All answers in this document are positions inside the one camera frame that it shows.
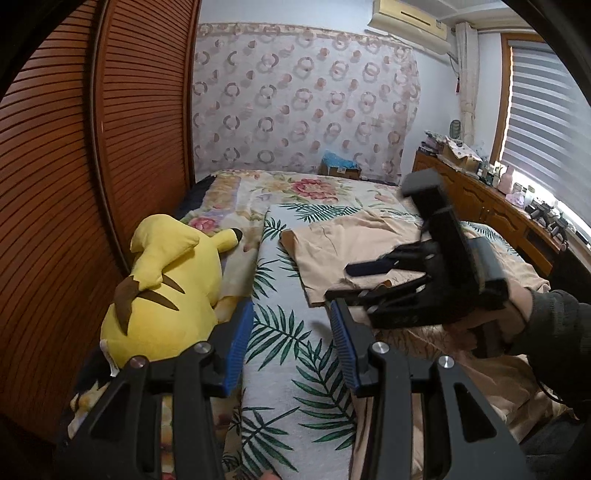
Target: blue gripper pad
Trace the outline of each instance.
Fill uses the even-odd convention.
[[[356,394],[361,386],[361,380],[357,372],[355,350],[336,300],[330,302],[330,328],[333,332],[336,351],[339,354],[345,384]]]
[[[246,355],[246,347],[251,338],[252,325],[254,322],[254,308],[251,300],[243,300],[245,302],[242,311],[239,312],[241,304],[236,307],[234,315],[239,315],[239,319],[232,316],[230,322],[238,321],[238,327],[234,333],[234,339],[226,355],[226,378],[222,384],[225,396],[229,396],[232,390],[236,388],[238,378],[242,372],[242,365],[244,363],[244,356]]]

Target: brown stripe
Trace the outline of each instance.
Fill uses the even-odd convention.
[[[154,303],[158,303],[163,307],[166,307],[171,310],[176,310],[178,312],[178,308],[173,302],[171,302],[168,298],[153,290],[144,290],[138,295],[138,297],[144,300],[153,301]]]
[[[174,288],[176,291],[180,293],[185,293],[185,291],[181,288],[181,286],[176,283],[172,278],[167,277],[166,275],[162,274],[162,283],[167,287]]]

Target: ceiling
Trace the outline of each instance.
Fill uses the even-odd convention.
[[[443,21],[450,27],[468,22],[474,28],[519,28],[530,26],[499,0],[403,0]]]

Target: patterned wall fabric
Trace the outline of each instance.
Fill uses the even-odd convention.
[[[420,97],[410,47],[296,25],[200,24],[197,179],[220,169],[313,173],[326,150],[398,182]]]

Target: curtain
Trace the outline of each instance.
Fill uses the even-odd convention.
[[[229,168],[313,173],[332,151],[366,178],[398,183],[420,97],[412,48],[297,25],[198,28],[197,178]]]
[[[456,25],[457,53],[460,64],[460,110],[462,112],[462,140],[474,144],[474,117],[480,55],[478,32],[464,22]]]
[[[591,225],[591,108],[545,43],[510,41],[511,109],[501,161]]]

